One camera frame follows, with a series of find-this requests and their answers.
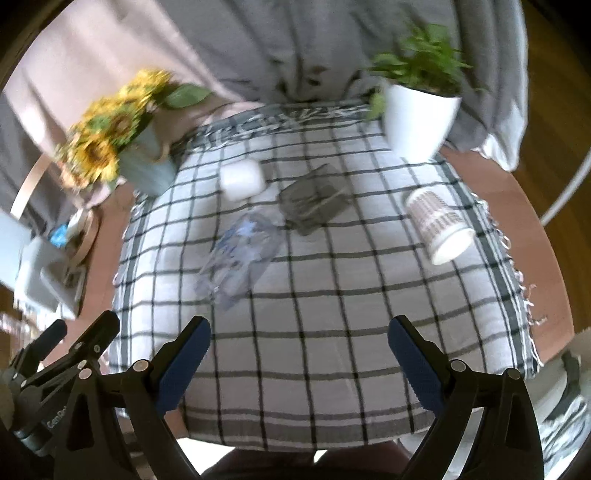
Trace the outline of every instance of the white pole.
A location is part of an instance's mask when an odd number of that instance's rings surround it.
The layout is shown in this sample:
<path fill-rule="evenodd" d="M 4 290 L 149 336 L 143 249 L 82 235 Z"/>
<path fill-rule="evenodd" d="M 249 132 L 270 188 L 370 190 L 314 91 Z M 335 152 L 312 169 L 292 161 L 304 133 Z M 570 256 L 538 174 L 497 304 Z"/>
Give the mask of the white pole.
<path fill-rule="evenodd" d="M 579 186 L 583 183 L 583 180 L 589 174 L 589 170 L 591 170 L 591 150 L 589 150 L 587 153 L 585 160 L 583 163 L 581 163 L 581 166 L 574 174 L 566 188 L 558 196 L 556 201 L 550 206 L 548 211 L 542 215 L 541 222 L 543 226 L 548 225 L 552 218 L 554 218 L 556 214 L 562 209 L 562 207 L 566 205 L 573 194 L 577 191 Z"/>

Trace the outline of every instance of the light blue vase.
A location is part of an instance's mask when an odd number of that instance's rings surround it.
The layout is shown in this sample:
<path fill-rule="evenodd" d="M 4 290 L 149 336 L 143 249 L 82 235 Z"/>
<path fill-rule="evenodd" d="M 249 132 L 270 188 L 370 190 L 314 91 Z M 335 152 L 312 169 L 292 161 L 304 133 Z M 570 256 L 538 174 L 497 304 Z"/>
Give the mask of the light blue vase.
<path fill-rule="evenodd" d="M 174 183 L 178 167 L 169 146 L 156 136 L 150 123 L 127 147 L 119 152 L 119 174 L 149 197 L 159 197 Z"/>

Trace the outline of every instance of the potted plant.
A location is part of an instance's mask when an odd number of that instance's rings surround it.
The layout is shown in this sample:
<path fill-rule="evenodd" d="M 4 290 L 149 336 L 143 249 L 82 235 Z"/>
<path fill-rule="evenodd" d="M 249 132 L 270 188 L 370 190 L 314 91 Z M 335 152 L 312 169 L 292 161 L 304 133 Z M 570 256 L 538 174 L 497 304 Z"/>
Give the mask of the potted plant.
<path fill-rule="evenodd" d="M 55 156 L 64 186 L 80 191 L 102 181 L 113 187 L 122 176 L 149 196 L 162 195 L 178 167 L 155 134 L 154 114 L 195 105 L 209 93 L 174 82 L 164 70 L 140 70 L 117 94 L 92 102 L 68 130 Z"/>
<path fill-rule="evenodd" d="M 371 98 L 368 118 L 384 114 L 384 133 L 394 154 L 410 163 L 439 150 L 460 106 L 461 52 L 450 45 L 447 28 L 411 27 L 404 54 L 381 53 L 370 71 L 384 77 Z"/>

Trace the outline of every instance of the metal bolt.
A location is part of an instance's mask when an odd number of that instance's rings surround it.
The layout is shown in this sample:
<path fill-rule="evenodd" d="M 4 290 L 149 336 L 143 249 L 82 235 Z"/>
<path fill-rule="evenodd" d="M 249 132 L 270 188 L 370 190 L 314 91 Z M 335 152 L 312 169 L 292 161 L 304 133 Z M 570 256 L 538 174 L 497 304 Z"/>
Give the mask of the metal bolt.
<path fill-rule="evenodd" d="M 519 373 L 519 370 L 516 370 L 515 368 L 507 369 L 507 375 L 509 375 L 509 377 L 512 378 L 513 380 L 519 380 L 521 378 L 521 374 Z"/>
<path fill-rule="evenodd" d="M 466 364 L 461 360 L 452 360 L 452 370 L 454 372 L 463 372 L 466 369 Z"/>
<path fill-rule="evenodd" d="M 134 363 L 134 370 L 136 372 L 143 372 L 149 367 L 149 365 L 150 364 L 147 360 L 138 360 L 136 363 Z"/>
<path fill-rule="evenodd" d="M 86 380 L 92 375 L 92 370 L 90 368 L 85 368 L 82 372 L 78 374 L 78 377 L 81 380 Z"/>

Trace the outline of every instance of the gray curtain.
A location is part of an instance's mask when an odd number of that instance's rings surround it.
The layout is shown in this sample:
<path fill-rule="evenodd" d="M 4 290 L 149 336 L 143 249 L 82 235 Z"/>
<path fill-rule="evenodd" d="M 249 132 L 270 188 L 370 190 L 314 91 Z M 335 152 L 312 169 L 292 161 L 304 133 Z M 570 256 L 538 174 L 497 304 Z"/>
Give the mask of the gray curtain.
<path fill-rule="evenodd" d="M 465 151 L 492 135 L 505 168 L 517 166 L 527 114 L 519 0 L 159 1 L 217 79 L 265 103 L 359 97 L 376 85 L 364 68 L 397 48 L 409 22 L 446 25 L 473 65 L 448 140 Z"/>
<path fill-rule="evenodd" d="M 22 129 L 5 95 L 0 94 L 0 208 L 9 212 L 27 174 L 41 153 Z M 21 222 L 34 233 L 50 232 L 67 220 L 74 206 L 50 178 L 43 178 L 22 214 Z"/>

